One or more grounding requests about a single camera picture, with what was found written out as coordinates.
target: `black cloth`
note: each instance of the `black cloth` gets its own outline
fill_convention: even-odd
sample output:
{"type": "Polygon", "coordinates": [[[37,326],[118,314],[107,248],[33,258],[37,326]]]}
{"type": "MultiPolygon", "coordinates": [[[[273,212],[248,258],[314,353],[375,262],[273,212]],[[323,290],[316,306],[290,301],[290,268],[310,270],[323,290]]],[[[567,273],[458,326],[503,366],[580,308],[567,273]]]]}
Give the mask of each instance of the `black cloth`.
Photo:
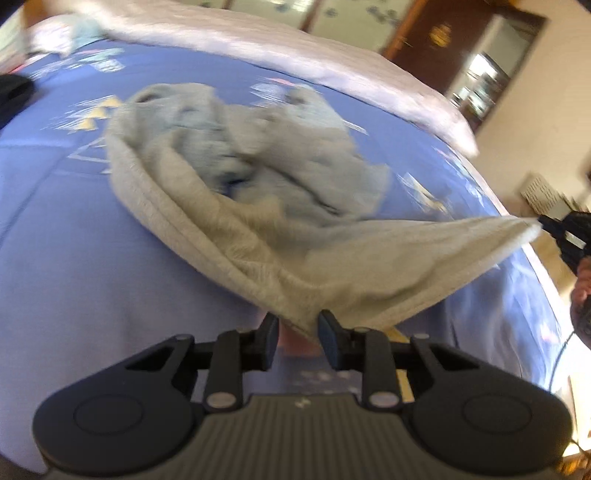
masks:
{"type": "Polygon", "coordinates": [[[31,80],[19,75],[0,75],[0,129],[4,128],[35,93],[31,80]]]}

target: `human hand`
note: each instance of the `human hand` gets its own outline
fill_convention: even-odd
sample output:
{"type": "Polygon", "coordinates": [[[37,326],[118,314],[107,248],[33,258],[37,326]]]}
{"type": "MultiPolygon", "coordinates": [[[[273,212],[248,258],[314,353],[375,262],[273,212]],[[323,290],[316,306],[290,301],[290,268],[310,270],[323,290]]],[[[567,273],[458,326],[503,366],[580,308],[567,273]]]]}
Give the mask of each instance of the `human hand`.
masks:
{"type": "Polygon", "coordinates": [[[591,295],[591,257],[585,257],[577,267],[577,281],[570,294],[570,320],[577,326],[581,310],[587,298],[591,295]]]}

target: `wooden door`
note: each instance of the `wooden door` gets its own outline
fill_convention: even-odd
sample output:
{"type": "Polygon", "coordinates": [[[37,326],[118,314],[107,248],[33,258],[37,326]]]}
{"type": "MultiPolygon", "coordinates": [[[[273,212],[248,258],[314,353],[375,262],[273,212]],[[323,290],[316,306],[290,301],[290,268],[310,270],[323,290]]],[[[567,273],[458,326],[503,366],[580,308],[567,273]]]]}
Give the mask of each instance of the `wooden door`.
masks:
{"type": "Polygon", "coordinates": [[[493,14],[485,0],[428,0],[392,61],[445,93],[493,14]]]}
{"type": "Polygon", "coordinates": [[[25,21],[30,27],[48,17],[43,0],[27,0],[25,4],[25,21]]]}

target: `blue bedsheet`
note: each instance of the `blue bedsheet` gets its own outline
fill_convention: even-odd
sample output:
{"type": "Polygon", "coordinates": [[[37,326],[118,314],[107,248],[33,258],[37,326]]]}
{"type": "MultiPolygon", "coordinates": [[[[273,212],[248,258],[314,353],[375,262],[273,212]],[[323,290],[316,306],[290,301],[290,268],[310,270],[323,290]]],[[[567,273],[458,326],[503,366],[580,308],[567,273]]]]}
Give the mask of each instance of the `blue bedsheet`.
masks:
{"type": "MultiPolygon", "coordinates": [[[[42,471],[30,423],[50,393],[170,335],[212,340],[262,318],[118,203],[102,140],[113,111],[153,83],[207,83],[226,103],[265,106],[306,82],[225,57],[113,41],[65,60],[46,57],[24,73],[39,93],[0,134],[0,453],[42,471]]],[[[395,181],[379,218],[498,215],[445,143],[359,100],[314,88],[351,123],[359,152],[390,166],[395,181]]],[[[522,251],[401,330],[428,333],[541,385],[561,338],[522,251]]],[[[322,359],[280,356],[270,375],[247,375],[246,387],[356,392],[359,377],[333,375],[322,359]]]]}

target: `towel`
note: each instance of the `towel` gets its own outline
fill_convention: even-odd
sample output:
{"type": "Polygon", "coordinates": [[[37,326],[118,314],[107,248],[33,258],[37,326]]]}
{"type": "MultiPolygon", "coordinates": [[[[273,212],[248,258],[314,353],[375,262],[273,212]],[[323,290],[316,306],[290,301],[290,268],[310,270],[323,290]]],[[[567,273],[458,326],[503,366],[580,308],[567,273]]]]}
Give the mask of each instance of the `towel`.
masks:
{"type": "Polygon", "coordinates": [[[381,185],[368,188],[375,171],[358,165],[361,158],[333,121],[325,118],[324,125],[316,126],[330,132],[311,132],[306,115],[298,116],[289,106],[276,112],[245,111],[223,105],[206,86],[152,87],[120,108],[109,124],[112,187],[143,225],[194,268],[308,338],[316,336],[322,309],[332,310],[344,327],[391,329],[538,235],[536,221],[513,217],[446,223],[362,220],[379,201],[381,185]],[[230,115],[247,129],[248,112],[254,136],[242,137],[224,119],[230,115]],[[291,122],[289,132],[286,122],[291,122]],[[183,142],[194,129],[200,133],[183,142]],[[318,149],[307,146],[322,145],[328,133],[335,142],[322,151],[320,157],[327,160],[319,161],[314,156],[318,149]],[[286,151],[281,138],[301,148],[286,151]],[[343,165],[364,173],[362,180],[342,178],[335,145],[345,152],[343,165]],[[241,170],[245,165],[248,172],[241,170]],[[251,201],[220,193],[229,171],[231,183],[246,177],[236,199],[245,195],[251,201]],[[316,174],[324,185],[314,181],[316,174]],[[281,185],[275,183],[265,194],[263,182],[275,180],[258,183],[264,175],[280,175],[289,189],[299,187],[309,195],[316,209],[327,215],[336,209],[346,220],[333,215],[336,221],[328,222],[309,215],[308,208],[294,215],[293,199],[284,196],[281,185]],[[250,181],[257,189],[247,195],[250,181]],[[349,196],[339,190],[347,182],[354,188],[349,196]]]}

